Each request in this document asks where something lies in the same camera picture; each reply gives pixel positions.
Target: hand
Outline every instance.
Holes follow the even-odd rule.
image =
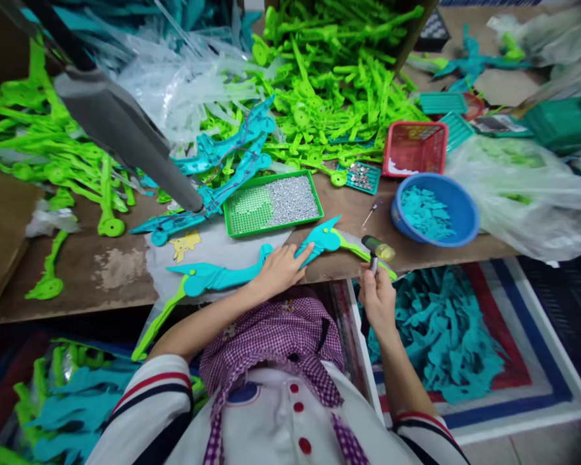
[[[389,275],[381,267],[377,268],[376,279],[369,263],[362,263],[362,290],[360,302],[368,316],[368,321],[379,342],[398,336],[396,330],[396,290]]]
[[[305,276],[305,267],[301,268],[301,266],[312,250],[314,250],[314,242],[308,244],[305,250],[295,258],[296,245],[278,247],[269,254],[260,273],[249,285],[258,289],[259,293],[263,293],[266,296],[265,300],[286,291]]]

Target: floor tile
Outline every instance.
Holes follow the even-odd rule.
[[[519,465],[508,437],[476,442],[461,448],[471,465]]]
[[[581,465],[581,421],[511,437],[521,465]]]

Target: blue bowl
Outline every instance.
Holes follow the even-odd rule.
[[[412,186],[433,191],[435,198],[447,205],[447,212],[452,221],[452,229],[456,233],[454,236],[433,240],[424,236],[407,221],[402,211],[401,199],[402,192]],[[417,242],[430,243],[439,247],[462,247],[473,241],[480,229],[478,207],[467,194],[467,191],[456,181],[435,173],[414,174],[402,181],[392,202],[391,215],[396,227],[406,237]]]

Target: purple checkered cloth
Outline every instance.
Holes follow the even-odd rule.
[[[325,320],[329,322],[329,330],[323,338]],[[224,331],[218,335],[207,346],[200,361],[200,375],[209,395],[217,392],[203,464],[224,462],[221,410],[237,379],[259,362],[277,363],[279,369],[304,379],[325,407],[341,407],[344,400],[321,360],[344,370],[336,324],[314,292],[306,287],[293,287],[274,302],[255,307],[236,320],[230,334]],[[369,463],[343,420],[332,413],[331,422],[345,463]]]

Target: striped sleeve cuff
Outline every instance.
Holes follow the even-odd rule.
[[[192,383],[187,362],[177,355],[161,355],[140,367],[112,411],[108,425],[145,399],[166,392],[184,393],[192,408]]]
[[[394,420],[394,432],[424,465],[469,465],[443,418],[405,412]]]

